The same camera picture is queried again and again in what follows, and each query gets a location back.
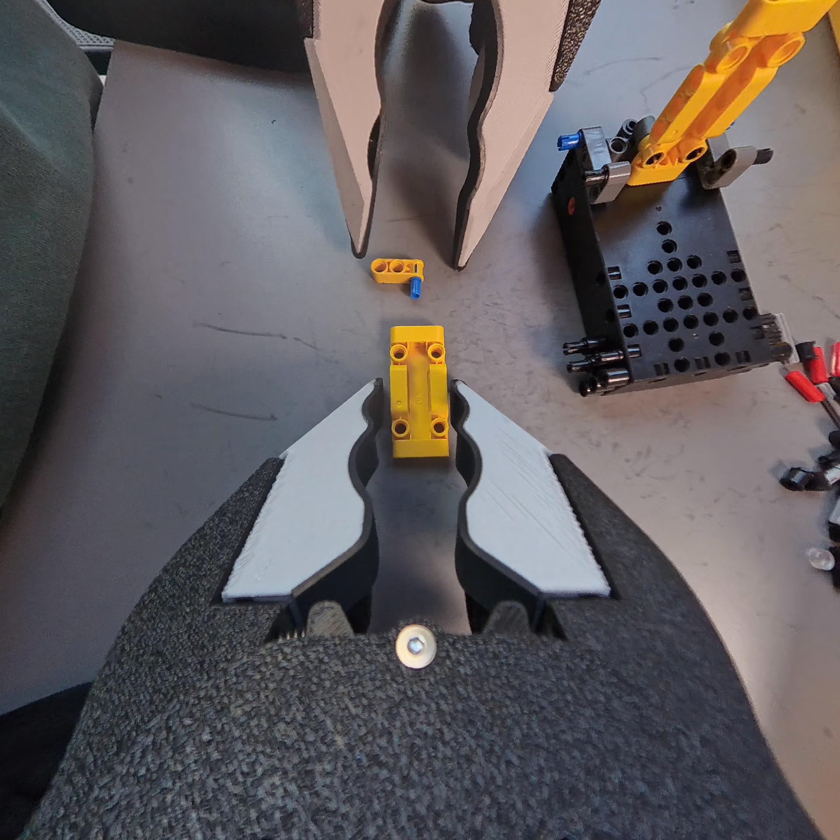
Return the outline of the pile of loose lego pieces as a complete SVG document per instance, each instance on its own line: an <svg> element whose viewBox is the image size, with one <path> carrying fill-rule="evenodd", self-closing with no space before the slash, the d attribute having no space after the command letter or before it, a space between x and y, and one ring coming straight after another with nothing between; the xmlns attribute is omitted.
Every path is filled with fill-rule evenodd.
<svg viewBox="0 0 840 840"><path fill-rule="evenodd" d="M839 342L801 341L781 376L807 420L802 453L785 467L780 483L801 494L822 495L823 524L805 549L815 572L839 590Z"/></svg>

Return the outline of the yellow lego panel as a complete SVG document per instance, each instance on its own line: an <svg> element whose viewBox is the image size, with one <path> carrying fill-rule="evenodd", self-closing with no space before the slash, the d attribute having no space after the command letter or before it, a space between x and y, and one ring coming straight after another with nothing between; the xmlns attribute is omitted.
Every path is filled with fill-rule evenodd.
<svg viewBox="0 0 840 840"><path fill-rule="evenodd" d="M390 356L393 457L448 457L444 328L393 327Z"/></svg>

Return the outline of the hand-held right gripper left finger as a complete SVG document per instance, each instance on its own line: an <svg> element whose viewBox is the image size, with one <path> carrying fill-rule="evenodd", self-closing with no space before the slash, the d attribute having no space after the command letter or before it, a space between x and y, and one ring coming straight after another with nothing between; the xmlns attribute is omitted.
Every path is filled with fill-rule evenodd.
<svg viewBox="0 0 840 840"><path fill-rule="evenodd" d="M281 466L224 585L225 602L314 594L371 534L362 444L375 437L383 384L370 381L281 454Z"/></svg>

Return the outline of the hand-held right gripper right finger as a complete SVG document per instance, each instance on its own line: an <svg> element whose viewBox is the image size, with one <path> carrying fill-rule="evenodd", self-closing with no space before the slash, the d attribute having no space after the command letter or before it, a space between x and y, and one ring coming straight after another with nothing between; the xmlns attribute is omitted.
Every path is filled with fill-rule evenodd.
<svg viewBox="0 0 840 840"><path fill-rule="evenodd" d="M456 544L465 592L477 602L610 596L552 453L462 381L450 393L467 484Z"/></svg>

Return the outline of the black lego model yellow beam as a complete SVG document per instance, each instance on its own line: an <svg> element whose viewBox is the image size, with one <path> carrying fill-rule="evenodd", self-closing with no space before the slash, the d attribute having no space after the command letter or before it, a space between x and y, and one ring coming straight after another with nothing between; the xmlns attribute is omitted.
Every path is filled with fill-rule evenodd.
<svg viewBox="0 0 840 840"><path fill-rule="evenodd" d="M747 2L654 119L613 137L582 129L552 185L584 337L583 396L714 379L792 354L762 313L722 188L772 150L731 147L725 132L834 2Z"/></svg>

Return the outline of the small yellow lego beam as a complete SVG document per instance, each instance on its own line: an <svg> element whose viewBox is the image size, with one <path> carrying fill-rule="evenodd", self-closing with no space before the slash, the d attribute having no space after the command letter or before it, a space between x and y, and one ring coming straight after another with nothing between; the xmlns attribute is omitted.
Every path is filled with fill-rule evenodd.
<svg viewBox="0 0 840 840"><path fill-rule="evenodd" d="M380 284L410 284L412 278L424 278L424 262L420 259L377 258L371 262L373 279Z"/></svg>

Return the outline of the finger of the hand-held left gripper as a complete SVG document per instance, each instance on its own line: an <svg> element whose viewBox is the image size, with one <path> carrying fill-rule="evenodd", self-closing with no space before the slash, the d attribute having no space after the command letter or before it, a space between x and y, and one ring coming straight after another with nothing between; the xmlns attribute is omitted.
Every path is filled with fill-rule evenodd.
<svg viewBox="0 0 840 840"><path fill-rule="evenodd" d="M548 110L569 2L475 1L478 55L467 124L469 168L458 197L454 267L463 269Z"/></svg>
<svg viewBox="0 0 840 840"><path fill-rule="evenodd" d="M353 253L368 249L379 164L382 95L375 48L383 1L317 1L305 39Z"/></svg>

